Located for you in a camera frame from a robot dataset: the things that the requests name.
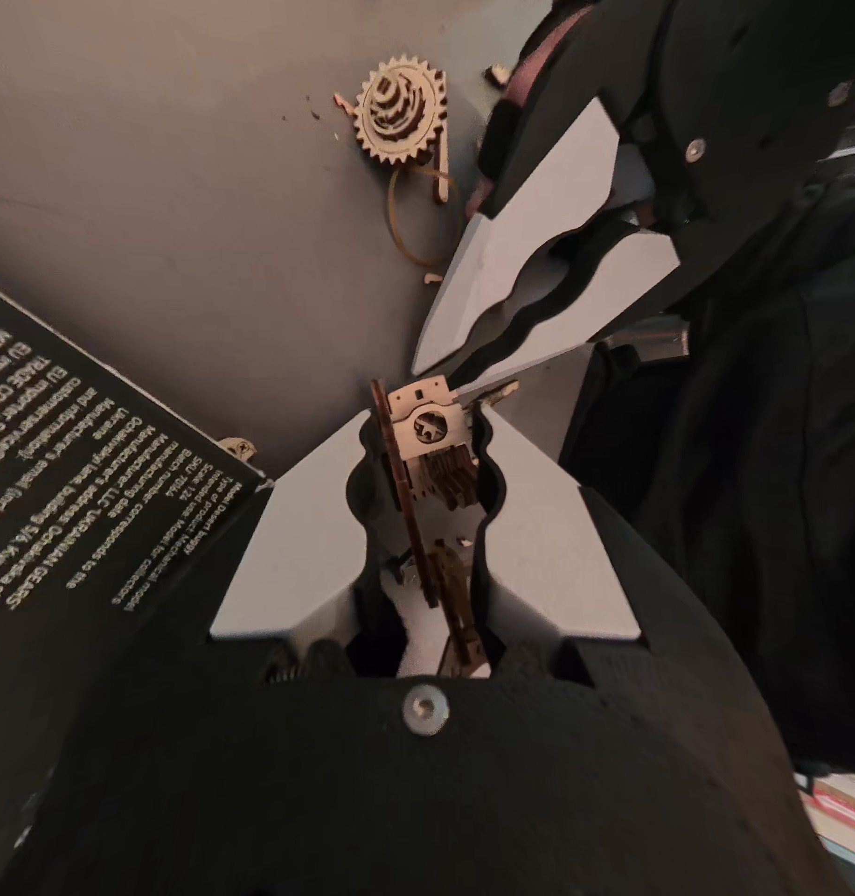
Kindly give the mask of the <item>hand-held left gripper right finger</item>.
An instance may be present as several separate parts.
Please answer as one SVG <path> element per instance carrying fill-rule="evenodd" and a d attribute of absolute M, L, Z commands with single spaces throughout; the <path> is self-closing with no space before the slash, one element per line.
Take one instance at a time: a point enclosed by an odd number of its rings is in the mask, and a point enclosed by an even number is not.
<path fill-rule="evenodd" d="M 563 650 L 642 647 L 642 630 L 578 482 L 498 411 L 474 412 L 471 593 L 492 671 L 554 671 Z"/>

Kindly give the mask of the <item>black cardboard box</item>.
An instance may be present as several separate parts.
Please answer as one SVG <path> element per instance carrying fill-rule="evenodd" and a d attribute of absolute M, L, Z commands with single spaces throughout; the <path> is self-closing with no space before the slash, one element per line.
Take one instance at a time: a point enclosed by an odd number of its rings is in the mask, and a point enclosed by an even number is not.
<path fill-rule="evenodd" d="M 0 292 L 0 876 L 101 669 L 264 483 Z"/>

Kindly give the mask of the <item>person's right hand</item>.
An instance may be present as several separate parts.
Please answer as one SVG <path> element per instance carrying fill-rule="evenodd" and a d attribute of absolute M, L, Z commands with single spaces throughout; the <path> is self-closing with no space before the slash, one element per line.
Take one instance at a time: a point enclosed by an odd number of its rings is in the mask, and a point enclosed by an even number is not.
<path fill-rule="evenodd" d="M 478 182 L 466 204 L 467 219 L 473 218 L 479 211 L 501 174 L 511 151 L 523 106 L 538 74 L 549 56 L 575 28 L 576 23 L 589 14 L 593 5 L 594 2 L 553 2 L 550 13 L 528 38 L 519 61 L 487 120 L 478 150 Z"/>

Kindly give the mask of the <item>person's dark clothing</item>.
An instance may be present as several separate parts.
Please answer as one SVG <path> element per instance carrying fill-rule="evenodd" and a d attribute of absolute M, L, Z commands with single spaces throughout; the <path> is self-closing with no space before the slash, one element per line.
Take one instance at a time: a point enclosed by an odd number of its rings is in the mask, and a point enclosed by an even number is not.
<path fill-rule="evenodd" d="M 687 358 L 595 348 L 559 463 L 706 606 L 795 766 L 855 773 L 855 161 L 673 311 Z"/>

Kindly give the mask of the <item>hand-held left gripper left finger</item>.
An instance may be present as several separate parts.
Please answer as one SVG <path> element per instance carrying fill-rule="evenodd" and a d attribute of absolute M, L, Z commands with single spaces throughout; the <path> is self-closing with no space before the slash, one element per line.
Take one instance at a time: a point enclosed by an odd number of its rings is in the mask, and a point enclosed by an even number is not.
<path fill-rule="evenodd" d="M 332 641 L 360 676 L 397 677 L 408 636 L 382 582 L 378 434 L 365 409 L 275 481 L 210 625 L 214 641 L 279 640 L 300 660 Z"/>

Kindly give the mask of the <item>wooden buggy model assembly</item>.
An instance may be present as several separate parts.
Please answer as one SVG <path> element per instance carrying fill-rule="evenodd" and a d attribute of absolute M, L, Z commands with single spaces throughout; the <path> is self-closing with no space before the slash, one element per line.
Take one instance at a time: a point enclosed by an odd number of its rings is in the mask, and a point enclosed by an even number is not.
<path fill-rule="evenodd" d="M 389 482 L 383 561 L 406 634 L 399 678 L 482 679 L 494 647 L 482 632 L 472 596 L 478 528 L 480 461 L 473 448 L 473 400 L 461 400 L 443 375 L 389 391 L 371 383 L 378 460 Z M 440 412 L 443 442 L 424 444 L 416 417 Z"/>

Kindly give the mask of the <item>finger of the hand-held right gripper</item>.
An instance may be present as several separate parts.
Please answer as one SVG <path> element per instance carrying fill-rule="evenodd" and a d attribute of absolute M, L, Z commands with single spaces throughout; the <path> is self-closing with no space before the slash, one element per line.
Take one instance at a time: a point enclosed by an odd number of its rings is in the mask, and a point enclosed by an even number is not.
<path fill-rule="evenodd" d="M 606 204 L 618 145 L 616 127 L 592 98 L 493 218 L 470 219 L 421 330 L 412 375 L 460 350 L 479 317 L 510 297 L 533 253 Z"/>
<path fill-rule="evenodd" d="M 476 389 L 585 344 L 680 265 L 672 238 L 618 218 L 590 230 L 566 275 L 448 377 Z"/>

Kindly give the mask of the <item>stepped wooden gear stack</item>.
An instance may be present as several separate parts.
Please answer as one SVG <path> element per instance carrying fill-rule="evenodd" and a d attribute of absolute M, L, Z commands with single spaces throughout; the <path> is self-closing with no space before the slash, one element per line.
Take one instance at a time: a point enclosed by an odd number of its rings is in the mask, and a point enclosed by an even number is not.
<path fill-rule="evenodd" d="M 391 168 L 433 163 L 433 197 L 451 198 L 448 79 L 444 70 L 415 56 L 380 62 L 361 84 L 354 102 L 333 101 L 352 121 L 366 155 Z"/>

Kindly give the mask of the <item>tan rubber band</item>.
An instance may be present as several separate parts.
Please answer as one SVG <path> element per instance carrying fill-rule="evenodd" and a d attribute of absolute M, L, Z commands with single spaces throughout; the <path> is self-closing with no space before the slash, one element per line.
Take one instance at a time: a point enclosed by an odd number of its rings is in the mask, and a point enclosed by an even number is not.
<path fill-rule="evenodd" d="M 399 252 L 411 263 L 414 263 L 420 267 L 433 267 L 439 265 L 442 262 L 450 262 L 457 251 L 459 242 L 464 233 L 464 224 L 462 217 L 463 212 L 458 210 L 455 212 L 455 223 L 456 230 L 455 236 L 448 247 L 448 251 L 444 252 L 441 255 L 437 255 L 432 258 L 423 258 L 408 249 L 406 246 L 403 237 L 399 232 L 398 227 L 398 213 L 397 213 L 397 202 L 396 202 L 396 187 L 399 182 L 399 177 L 402 174 L 413 174 L 413 175 L 421 175 L 423 177 L 430 178 L 434 183 L 439 183 L 441 185 L 445 185 L 449 187 L 451 192 L 452 201 L 455 204 L 455 207 L 458 209 L 462 208 L 461 203 L 461 191 L 459 189 L 459 184 L 455 178 L 449 172 L 444 172 L 432 168 L 427 168 L 419 165 L 406 165 L 403 167 L 397 167 L 393 170 L 389 178 L 388 192 L 387 192 L 387 218 L 389 225 L 389 233 L 392 238 L 393 243 Z"/>

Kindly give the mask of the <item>stacked flat boxes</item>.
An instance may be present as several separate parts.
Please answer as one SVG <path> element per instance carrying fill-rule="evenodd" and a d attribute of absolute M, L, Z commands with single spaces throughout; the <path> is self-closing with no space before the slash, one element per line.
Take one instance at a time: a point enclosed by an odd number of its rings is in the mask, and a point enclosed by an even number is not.
<path fill-rule="evenodd" d="M 793 778 L 814 833 L 855 892 L 855 774 Z"/>

